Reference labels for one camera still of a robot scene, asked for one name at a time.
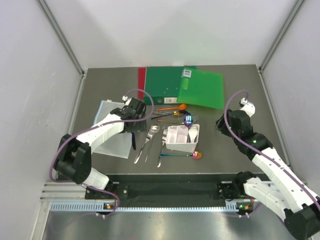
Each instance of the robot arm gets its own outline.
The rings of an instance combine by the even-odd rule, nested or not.
[[[125,101],[123,108],[112,110],[102,121],[93,125],[95,129],[79,134],[72,139],[60,152],[53,168],[64,177],[76,184],[92,186],[96,189],[112,191],[113,183],[103,173],[91,167],[91,155],[94,150],[113,135],[137,129],[136,122],[116,122],[120,120],[141,119],[146,112],[146,105],[135,98]],[[62,137],[59,147],[70,138],[69,134]]]
[[[232,131],[245,143],[258,149],[273,159],[273,162],[257,154],[235,139],[227,129],[222,116],[216,122],[216,129],[233,138],[240,152],[245,154],[277,186],[275,190],[264,183],[253,173],[240,172],[232,181],[239,196],[248,195],[263,203],[284,221],[288,231],[298,240],[304,240],[320,231],[320,212],[307,195],[303,186],[317,201],[319,196],[311,191],[290,170],[278,155],[271,142],[260,133],[256,133],[250,123],[255,107],[244,98],[240,101],[240,110],[227,111],[227,119]]]

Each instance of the barcode label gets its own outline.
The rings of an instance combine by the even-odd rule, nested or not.
[[[177,98],[176,97],[165,97],[164,104],[176,104]]]
[[[191,78],[191,70],[183,70],[182,71],[182,77],[188,77]]]

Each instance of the wall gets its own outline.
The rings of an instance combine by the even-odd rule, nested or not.
[[[47,0],[83,68],[261,64],[295,0]]]
[[[320,194],[320,1],[307,0],[264,72],[298,175]]]
[[[1,1],[0,239],[27,239],[80,75],[35,0]]]

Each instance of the white plastic container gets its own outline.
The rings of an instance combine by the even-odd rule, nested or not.
[[[199,139],[200,125],[193,124],[198,130],[194,142],[187,142],[188,128],[185,125],[169,126],[166,136],[165,147],[169,150],[177,150],[187,153],[193,153],[196,149]]]

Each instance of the metal fork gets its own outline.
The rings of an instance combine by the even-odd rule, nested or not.
[[[161,147],[161,153],[164,150],[164,145],[166,143],[167,140],[167,135],[168,135],[168,129],[164,129],[163,130],[163,135],[162,135],[162,147]],[[157,167],[159,168],[161,166],[161,156],[158,157],[158,165]]]
[[[146,135],[145,143],[143,144],[143,146],[142,146],[141,150],[139,151],[138,155],[135,157],[135,160],[134,160],[135,164],[139,161],[139,158],[141,157],[141,154],[142,154],[142,150],[144,149],[146,143],[149,142],[150,139],[152,139],[153,136],[154,136],[154,131],[150,128],[148,134]]]

